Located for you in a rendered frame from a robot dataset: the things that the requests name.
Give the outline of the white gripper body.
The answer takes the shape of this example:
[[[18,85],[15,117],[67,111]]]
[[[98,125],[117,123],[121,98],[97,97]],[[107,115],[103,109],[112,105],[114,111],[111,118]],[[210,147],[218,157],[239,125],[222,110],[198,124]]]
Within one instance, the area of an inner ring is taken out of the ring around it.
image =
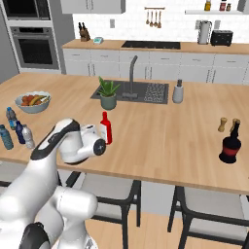
[[[95,137],[97,135],[97,129],[94,124],[82,124],[81,125],[81,136],[87,137],[87,136],[93,136]]]

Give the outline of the green plant in grey pot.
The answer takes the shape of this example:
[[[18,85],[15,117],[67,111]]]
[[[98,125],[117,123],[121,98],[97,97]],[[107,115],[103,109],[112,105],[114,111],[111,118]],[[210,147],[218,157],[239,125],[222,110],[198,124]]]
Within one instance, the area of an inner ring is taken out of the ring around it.
[[[104,81],[101,77],[98,77],[100,90],[100,103],[101,107],[105,110],[113,110],[117,105],[117,89],[121,86],[120,84],[114,85],[114,82]]]

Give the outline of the yellow banana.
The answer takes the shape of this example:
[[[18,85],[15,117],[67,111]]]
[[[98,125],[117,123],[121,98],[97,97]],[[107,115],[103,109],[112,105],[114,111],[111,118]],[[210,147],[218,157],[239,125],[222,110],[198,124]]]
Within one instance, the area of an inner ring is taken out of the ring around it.
[[[35,96],[30,102],[29,102],[29,106],[33,106],[38,100],[43,99],[44,97],[46,97],[45,95],[38,95]]]

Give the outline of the clear grey plastic bottle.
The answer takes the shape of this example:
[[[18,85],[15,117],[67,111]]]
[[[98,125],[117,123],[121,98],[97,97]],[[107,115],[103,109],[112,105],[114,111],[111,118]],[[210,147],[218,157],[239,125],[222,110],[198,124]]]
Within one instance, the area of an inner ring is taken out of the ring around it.
[[[25,141],[25,146],[28,149],[34,149],[35,142],[33,140],[33,135],[32,135],[31,130],[29,129],[29,127],[26,124],[24,124],[22,127],[22,136],[23,136],[24,141]]]

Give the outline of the dark blue plastic bottle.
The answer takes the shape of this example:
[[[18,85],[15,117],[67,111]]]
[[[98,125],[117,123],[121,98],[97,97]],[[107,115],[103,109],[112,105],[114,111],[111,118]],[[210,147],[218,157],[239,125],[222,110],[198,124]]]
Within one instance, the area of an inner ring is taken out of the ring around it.
[[[22,130],[23,130],[22,124],[20,123],[20,121],[17,121],[17,123],[16,123],[16,134],[18,136],[18,142],[20,144],[25,144],[25,140],[24,140],[23,135],[22,135]]]

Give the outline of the orange red fruit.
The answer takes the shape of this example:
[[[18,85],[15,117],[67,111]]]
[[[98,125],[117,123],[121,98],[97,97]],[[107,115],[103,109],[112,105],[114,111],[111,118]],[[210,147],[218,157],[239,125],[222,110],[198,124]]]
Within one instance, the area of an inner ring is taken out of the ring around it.
[[[22,103],[21,103],[21,105],[22,105],[22,106],[28,106],[29,103],[32,101],[33,98],[34,98],[33,95],[25,95],[25,96],[22,98]]]

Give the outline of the dark grey tap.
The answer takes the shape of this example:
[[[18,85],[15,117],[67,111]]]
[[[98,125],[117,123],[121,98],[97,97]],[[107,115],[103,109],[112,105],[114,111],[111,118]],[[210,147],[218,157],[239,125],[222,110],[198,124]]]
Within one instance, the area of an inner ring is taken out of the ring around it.
[[[138,56],[136,55],[129,66],[129,92],[123,92],[123,97],[124,98],[129,98],[129,99],[136,99],[138,97],[138,94],[133,91],[133,73],[134,73],[134,64],[137,60]]]

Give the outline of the black stool grey seat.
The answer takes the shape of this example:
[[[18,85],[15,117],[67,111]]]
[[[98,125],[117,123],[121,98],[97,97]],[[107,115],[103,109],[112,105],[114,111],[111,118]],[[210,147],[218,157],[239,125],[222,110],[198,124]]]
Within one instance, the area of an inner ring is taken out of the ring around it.
[[[181,213],[183,222],[178,249],[185,249],[188,237],[249,249],[249,220],[244,218],[240,195],[176,186],[168,232],[171,232],[176,211]]]
[[[81,190],[96,195],[98,207],[93,220],[120,224],[123,249],[128,249],[128,212],[136,206],[136,226],[141,223],[141,182],[139,180],[87,173]]]

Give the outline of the dark grey sink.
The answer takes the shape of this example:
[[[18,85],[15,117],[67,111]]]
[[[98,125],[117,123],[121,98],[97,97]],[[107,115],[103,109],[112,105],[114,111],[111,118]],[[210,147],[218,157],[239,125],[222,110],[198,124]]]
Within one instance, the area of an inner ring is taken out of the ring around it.
[[[91,96],[99,99],[100,103],[110,110],[117,105],[118,101],[166,104],[168,102],[169,84],[114,81],[113,87],[118,86],[116,93],[111,97],[100,95],[101,87],[98,87]]]

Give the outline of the wooden knife block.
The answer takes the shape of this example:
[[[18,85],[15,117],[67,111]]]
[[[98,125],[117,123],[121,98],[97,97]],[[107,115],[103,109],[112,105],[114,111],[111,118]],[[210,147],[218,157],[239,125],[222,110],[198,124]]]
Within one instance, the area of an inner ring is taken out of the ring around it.
[[[81,36],[81,41],[82,42],[87,42],[90,40],[89,32],[88,29],[85,27],[85,24],[83,22],[78,24],[79,26],[79,33]]]

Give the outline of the grey soap dispenser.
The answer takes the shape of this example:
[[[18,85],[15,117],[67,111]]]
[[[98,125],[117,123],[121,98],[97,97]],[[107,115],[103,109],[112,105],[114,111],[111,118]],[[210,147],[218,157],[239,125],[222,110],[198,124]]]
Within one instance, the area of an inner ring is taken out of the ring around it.
[[[181,103],[183,101],[184,88],[181,79],[177,80],[177,84],[174,86],[172,101],[174,103]]]

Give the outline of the light wooden salt shaker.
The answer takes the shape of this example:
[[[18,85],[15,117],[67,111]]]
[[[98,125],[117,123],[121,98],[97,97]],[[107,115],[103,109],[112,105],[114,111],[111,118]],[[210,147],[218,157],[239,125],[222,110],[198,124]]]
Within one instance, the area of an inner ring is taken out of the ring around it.
[[[226,125],[226,122],[228,121],[227,118],[223,117],[220,119],[220,125],[218,127],[218,131],[220,132],[224,132],[225,131],[225,125]]]

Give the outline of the brown wooden pepper mill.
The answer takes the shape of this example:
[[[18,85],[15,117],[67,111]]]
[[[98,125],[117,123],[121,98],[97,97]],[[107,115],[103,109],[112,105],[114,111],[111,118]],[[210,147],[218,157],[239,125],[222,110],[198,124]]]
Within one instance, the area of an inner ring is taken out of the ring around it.
[[[230,132],[233,131],[234,126],[235,126],[236,123],[240,124],[240,120],[239,119],[232,119],[232,126],[231,126],[231,129],[230,129]]]

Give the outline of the white electric kettle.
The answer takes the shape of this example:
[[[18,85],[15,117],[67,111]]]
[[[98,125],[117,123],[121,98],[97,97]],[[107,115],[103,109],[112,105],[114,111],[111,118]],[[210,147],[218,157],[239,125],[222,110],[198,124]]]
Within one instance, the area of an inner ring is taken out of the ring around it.
[[[207,45],[210,39],[212,22],[209,20],[199,20],[196,26],[198,30],[197,43],[199,45]]]

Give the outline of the black toaster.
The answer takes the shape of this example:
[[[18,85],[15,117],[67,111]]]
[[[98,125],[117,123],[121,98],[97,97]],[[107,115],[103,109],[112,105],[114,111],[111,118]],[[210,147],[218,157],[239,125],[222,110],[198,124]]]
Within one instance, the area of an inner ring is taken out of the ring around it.
[[[210,44],[212,46],[227,46],[231,45],[233,32],[230,30],[213,30],[211,34]]]

